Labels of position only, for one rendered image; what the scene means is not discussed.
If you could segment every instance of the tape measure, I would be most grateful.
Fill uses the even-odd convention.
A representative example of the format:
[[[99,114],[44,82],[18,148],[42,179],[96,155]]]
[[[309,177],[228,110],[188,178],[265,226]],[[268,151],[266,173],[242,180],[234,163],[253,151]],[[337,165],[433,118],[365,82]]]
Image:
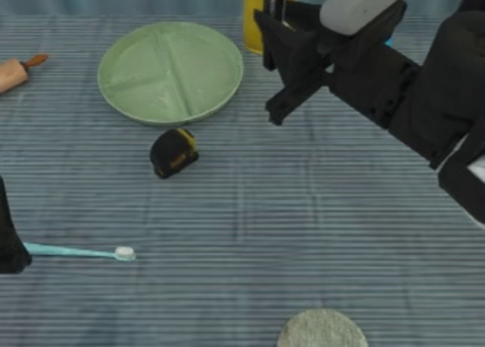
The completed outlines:
[[[172,177],[199,159],[196,140],[187,130],[168,130],[152,146],[150,160],[162,179]]]

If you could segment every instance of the beige round object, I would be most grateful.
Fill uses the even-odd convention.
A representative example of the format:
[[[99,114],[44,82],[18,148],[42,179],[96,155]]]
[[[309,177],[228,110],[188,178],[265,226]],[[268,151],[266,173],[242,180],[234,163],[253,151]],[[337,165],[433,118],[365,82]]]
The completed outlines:
[[[27,71],[17,59],[9,59],[0,65],[0,93],[7,92],[28,79]]]
[[[329,309],[304,311],[283,328],[278,347],[368,347],[361,329]]]

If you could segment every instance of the wooden rolling pin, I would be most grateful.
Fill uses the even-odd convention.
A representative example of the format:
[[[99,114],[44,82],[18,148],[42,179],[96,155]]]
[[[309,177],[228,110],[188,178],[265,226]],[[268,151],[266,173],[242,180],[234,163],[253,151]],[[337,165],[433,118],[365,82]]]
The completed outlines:
[[[17,59],[9,59],[0,65],[0,93],[19,86],[29,80],[29,69],[47,60],[49,56],[39,54],[23,63]]]

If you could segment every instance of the yellow mug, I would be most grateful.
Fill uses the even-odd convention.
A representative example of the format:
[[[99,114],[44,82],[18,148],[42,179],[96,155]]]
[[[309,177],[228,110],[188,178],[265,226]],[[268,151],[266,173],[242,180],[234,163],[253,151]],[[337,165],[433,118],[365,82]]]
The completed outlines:
[[[262,10],[263,4],[264,0],[244,0],[244,45],[251,52],[257,54],[262,54],[263,52],[263,39],[254,19],[254,11],[255,9]]]

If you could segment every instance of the green plate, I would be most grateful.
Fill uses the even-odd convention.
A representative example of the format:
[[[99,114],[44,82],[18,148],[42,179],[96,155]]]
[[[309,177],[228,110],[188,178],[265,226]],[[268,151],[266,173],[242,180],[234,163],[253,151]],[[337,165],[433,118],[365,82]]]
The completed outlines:
[[[104,55],[98,84],[125,116],[154,125],[201,120],[221,109],[243,79],[243,57],[226,36],[195,23],[155,23]]]

